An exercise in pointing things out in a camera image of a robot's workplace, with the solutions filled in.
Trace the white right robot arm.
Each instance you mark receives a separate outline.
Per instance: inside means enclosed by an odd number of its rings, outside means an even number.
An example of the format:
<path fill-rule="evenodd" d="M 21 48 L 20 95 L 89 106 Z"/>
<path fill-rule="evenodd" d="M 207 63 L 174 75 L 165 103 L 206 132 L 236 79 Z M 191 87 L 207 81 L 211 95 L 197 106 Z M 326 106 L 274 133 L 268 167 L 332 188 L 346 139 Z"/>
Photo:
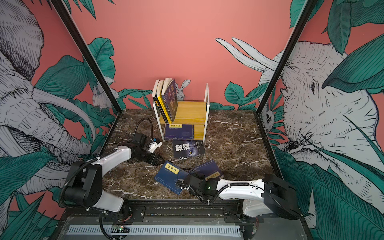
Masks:
<path fill-rule="evenodd" d="M 176 181 L 175 186 L 188 190 L 207 205 L 212 205 L 218 199 L 241 200 L 243 214 L 250 218 L 272 213 L 288 220 L 298 220 L 302 216 L 296 188 L 271 174 L 252 181 L 206 180 L 189 174 L 183 180 Z"/>

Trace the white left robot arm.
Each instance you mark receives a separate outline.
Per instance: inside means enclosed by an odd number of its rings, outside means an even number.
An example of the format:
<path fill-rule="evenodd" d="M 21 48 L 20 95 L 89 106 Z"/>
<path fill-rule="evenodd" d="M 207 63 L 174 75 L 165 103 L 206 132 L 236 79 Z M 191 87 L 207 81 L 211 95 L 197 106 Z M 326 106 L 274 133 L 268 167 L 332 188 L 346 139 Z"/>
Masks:
<path fill-rule="evenodd" d="M 87 162 L 77 161 L 70 167 L 59 195 L 59 205 L 63 208 L 84 207 L 121 214 L 124 199 L 103 190 L 103 177 L 132 158 L 152 166 L 164 163 L 161 155 L 136 145 L 118 146 L 102 158 L 97 157 Z"/>

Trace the dark wolf eye book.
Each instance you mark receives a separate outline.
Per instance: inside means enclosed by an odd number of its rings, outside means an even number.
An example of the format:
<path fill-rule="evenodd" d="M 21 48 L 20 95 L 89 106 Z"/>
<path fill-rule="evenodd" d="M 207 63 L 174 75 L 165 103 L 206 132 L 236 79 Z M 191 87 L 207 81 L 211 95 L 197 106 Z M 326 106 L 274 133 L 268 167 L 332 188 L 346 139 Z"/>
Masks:
<path fill-rule="evenodd" d="M 175 159 L 186 159 L 204 155 L 206 153 L 204 143 L 195 140 L 173 140 L 173 153 Z"/>

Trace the purple portrait cover book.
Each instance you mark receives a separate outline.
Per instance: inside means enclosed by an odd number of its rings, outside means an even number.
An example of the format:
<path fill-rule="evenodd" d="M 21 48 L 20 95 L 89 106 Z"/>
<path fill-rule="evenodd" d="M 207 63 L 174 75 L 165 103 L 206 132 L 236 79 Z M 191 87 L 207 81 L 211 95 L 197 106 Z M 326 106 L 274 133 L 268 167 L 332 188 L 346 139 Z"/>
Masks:
<path fill-rule="evenodd" d="M 162 98 L 168 116 L 170 117 L 169 123 L 171 124 L 176 118 L 178 108 L 175 79 L 165 78 L 162 88 Z"/>

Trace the yellow cartoon cover book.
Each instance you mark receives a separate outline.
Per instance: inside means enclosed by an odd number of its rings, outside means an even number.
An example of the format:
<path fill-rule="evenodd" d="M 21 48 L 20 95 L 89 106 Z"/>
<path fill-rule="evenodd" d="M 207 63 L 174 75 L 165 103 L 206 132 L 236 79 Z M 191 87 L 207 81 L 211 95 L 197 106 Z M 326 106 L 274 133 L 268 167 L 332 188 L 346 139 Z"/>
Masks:
<path fill-rule="evenodd" d="M 158 85 L 157 85 L 157 89 L 156 89 L 156 96 L 157 96 L 158 102 L 160 103 L 160 106 L 162 107 L 162 110 L 164 112 L 165 123 L 171 124 L 172 123 L 171 117 L 170 117 L 170 114 L 168 113 L 168 110 L 166 108 L 166 105 L 165 105 L 165 102 L 164 102 L 163 96 L 162 96 L 163 85 L 164 85 L 164 80 L 159 80 Z"/>

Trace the black book with gold title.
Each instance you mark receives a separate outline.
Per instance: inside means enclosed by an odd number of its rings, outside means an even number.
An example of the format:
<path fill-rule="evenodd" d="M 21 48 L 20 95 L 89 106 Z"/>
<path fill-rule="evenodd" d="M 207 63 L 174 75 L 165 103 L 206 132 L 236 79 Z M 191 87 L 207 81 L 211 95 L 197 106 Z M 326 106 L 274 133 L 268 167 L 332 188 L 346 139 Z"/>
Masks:
<path fill-rule="evenodd" d="M 165 112 L 164 112 L 164 110 L 163 110 L 163 108 L 162 108 L 162 106 L 161 106 L 161 104 L 160 104 L 160 101 L 159 101 L 158 97 L 157 97 L 157 88 L 158 88 L 159 81 L 160 81 L 160 80 L 156 80 L 156 81 L 155 81 L 152 96 L 153 96 L 153 100 L 154 100 L 154 103 L 155 103 L 155 105 L 156 105 L 157 110 L 160 112 L 161 116 L 163 117 L 164 122 L 165 122 L 166 124 L 168 124 L 169 121 L 168 121 L 168 119 L 167 119 L 167 117 L 166 117 L 166 114 L 165 114 Z"/>

